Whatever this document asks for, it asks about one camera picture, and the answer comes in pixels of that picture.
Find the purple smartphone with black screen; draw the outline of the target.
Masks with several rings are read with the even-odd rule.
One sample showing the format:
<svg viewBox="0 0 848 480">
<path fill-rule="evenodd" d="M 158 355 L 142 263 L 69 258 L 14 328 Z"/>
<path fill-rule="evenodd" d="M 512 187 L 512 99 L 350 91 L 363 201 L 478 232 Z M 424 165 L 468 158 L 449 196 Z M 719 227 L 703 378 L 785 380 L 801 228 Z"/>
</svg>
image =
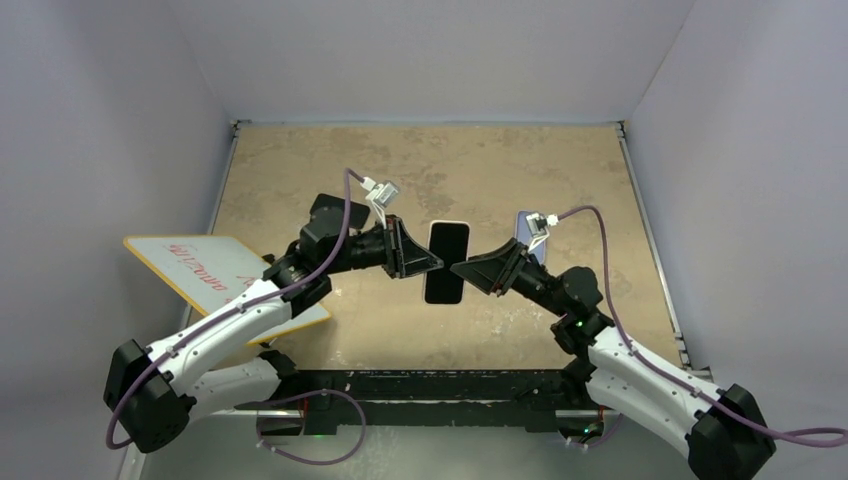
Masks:
<svg viewBox="0 0 848 480">
<path fill-rule="evenodd" d="M 429 230 L 428 249 L 444 261 L 444 267 L 425 274 L 423 299 L 430 305 L 458 305 L 464 296 L 464 281 L 450 267 L 467 259 L 470 230 L 462 225 L 436 225 Z"/>
</svg>

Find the lavender phone case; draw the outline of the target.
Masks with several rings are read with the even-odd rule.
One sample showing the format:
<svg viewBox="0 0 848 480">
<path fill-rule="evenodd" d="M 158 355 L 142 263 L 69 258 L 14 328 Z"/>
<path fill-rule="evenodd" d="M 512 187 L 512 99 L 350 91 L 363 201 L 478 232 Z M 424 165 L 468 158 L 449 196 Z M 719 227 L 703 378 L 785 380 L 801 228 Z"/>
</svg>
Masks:
<svg viewBox="0 0 848 480">
<path fill-rule="evenodd" d="M 549 235 L 549 221 L 539 212 L 521 210 L 516 215 L 514 238 L 528 247 L 540 264 L 546 259 L 546 239 Z"/>
</svg>

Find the black phone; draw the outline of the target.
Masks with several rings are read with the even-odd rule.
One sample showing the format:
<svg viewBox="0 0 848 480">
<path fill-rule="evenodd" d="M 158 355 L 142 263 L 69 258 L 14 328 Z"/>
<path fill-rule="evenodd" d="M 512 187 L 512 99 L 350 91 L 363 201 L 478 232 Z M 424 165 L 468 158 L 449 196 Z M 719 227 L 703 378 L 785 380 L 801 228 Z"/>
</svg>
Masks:
<svg viewBox="0 0 848 480">
<path fill-rule="evenodd" d="M 343 210 L 344 198 L 336 197 L 325 193 L 319 193 L 315 197 L 310 207 L 310 213 L 314 214 L 323 208 L 335 208 Z M 349 228 L 354 230 L 361 230 L 366 225 L 369 215 L 370 208 L 368 205 L 357 202 L 351 202 Z"/>
</svg>

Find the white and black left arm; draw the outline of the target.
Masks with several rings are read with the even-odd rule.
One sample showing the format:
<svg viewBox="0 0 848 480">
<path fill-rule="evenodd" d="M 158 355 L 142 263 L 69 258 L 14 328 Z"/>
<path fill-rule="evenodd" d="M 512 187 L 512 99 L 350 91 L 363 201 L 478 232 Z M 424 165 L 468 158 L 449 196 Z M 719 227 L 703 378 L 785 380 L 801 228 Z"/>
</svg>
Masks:
<svg viewBox="0 0 848 480">
<path fill-rule="evenodd" d="M 298 382 L 290 376 L 294 365 L 286 356 L 262 353 L 225 369 L 217 364 L 330 294 L 335 273 L 380 267 L 389 277 L 403 279 L 442 266 L 395 215 L 352 234 L 348 211 L 317 210 L 286 254 L 225 306 L 146 347 L 130 340 L 114 351 L 104 389 L 112 412 L 108 448 L 122 446 L 114 439 L 117 427 L 139 451 L 150 453 L 221 410 L 259 401 L 275 409 L 289 407 L 297 399 Z"/>
</svg>

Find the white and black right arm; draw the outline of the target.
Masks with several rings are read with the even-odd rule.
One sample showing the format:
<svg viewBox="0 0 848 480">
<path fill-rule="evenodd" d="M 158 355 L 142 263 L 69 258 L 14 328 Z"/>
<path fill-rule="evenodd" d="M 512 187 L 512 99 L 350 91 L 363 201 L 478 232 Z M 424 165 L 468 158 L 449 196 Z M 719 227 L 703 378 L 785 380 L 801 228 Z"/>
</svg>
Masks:
<svg viewBox="0 0 848 480">
<path fill-rule="evenodd" d="M 573 356 L 561 392 L 576 407 L 610 407 L 653 432 L 687 461 L 699 479 L 751 479 L 774 455 L 774 440 L 753 395 L 739 385 L 722 389 L 676 367 L 621 333 L 598 307 L 598 280 L 588 267 L 554 276 L 510 240 L 487 254 L 451 266 L 486 294 L 514 291 L 557 315 L 550 330 Z"/>
</svg>

